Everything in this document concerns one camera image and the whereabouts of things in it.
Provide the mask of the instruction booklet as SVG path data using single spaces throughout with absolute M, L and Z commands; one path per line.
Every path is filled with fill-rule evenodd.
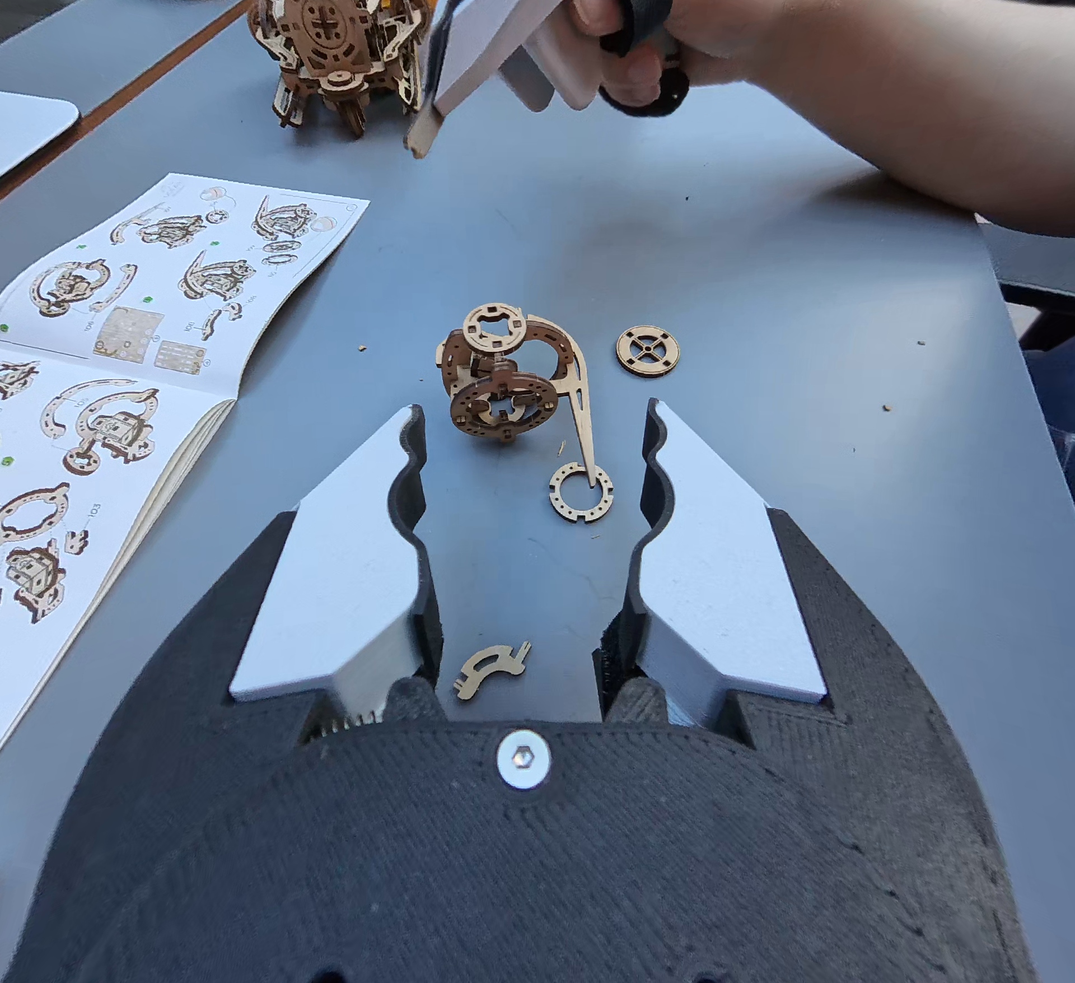
M 170 174 L 2 293 L 3 743 L 367 205 Z

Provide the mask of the wooden wheel disc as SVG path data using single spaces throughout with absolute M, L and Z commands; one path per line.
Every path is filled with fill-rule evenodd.
M 615 355 L 627 372 L 651 379 L 664 376 L 679 364 L 680 347 L 665 330 L 642 325 L 619 336 Z

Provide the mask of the person's right forearm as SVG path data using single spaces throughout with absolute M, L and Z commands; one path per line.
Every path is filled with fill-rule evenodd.
M 911 188 L 1074 231 L 1074 11 L 1004 0 L 783 0 L 748 80 Z

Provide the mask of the small wooden hook piece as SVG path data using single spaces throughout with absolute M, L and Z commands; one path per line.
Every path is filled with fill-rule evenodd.
M 508 644 L 494 644 L 475 652 L 462 666 L 461 676 L 452 684 L 458 699 L 462 702 L 473 699 L 482 684 L 492 674 L 524 674 L 530 651 L 530 641 L 524 641 L 518 650 Z

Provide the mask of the person's blue clothing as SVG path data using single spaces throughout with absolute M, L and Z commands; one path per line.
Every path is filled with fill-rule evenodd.
M 1041 411 L 1054 441 L 1058 462 L 1074 497 L 1074 346 L 1069 338 L 1048 351 L 1024 352 Z

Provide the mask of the small wooden model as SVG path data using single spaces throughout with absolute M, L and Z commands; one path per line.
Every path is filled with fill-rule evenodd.
M 513 355 L 527 342 L 548 345 L 557 365 L 550 377 L 521 371 Z M 486 302 L 472 310 L 461 328 L 438 345 L 438 369 L 450 395 L 452 423 L 474 437 L 511 442 L 551 418 L 567 398 L 579 439 L 590 486 L 594 461 L 587 365 L 574 339 L 544 318 L 516 307 Z

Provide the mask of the large wooden model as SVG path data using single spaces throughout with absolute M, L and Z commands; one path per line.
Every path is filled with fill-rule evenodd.
M 302 125 L 318 95 L 357 137 L 375 91 L 422 106 L 418 47 L 429 31 L 428 0 L 257 0 L 249 30 L 278 63 L 273 110 L 283 126 Z

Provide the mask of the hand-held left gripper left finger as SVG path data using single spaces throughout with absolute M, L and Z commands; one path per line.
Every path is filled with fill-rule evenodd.
M 389 720 L 396 680 L 438 684 L 443 637 L 422 517 L 422 408 L 396 412 L 302 499 L 230 685 L 235 700 L 327 690 Z

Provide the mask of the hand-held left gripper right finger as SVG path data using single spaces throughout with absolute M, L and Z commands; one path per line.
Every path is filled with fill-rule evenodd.
M 825 678 L 759 493 L 654 398 L 643 457 L 651 530 L 594 654 L 604 716 L 642 673 L 682 724 L 706 728 L 729 690 L 819 702 Z

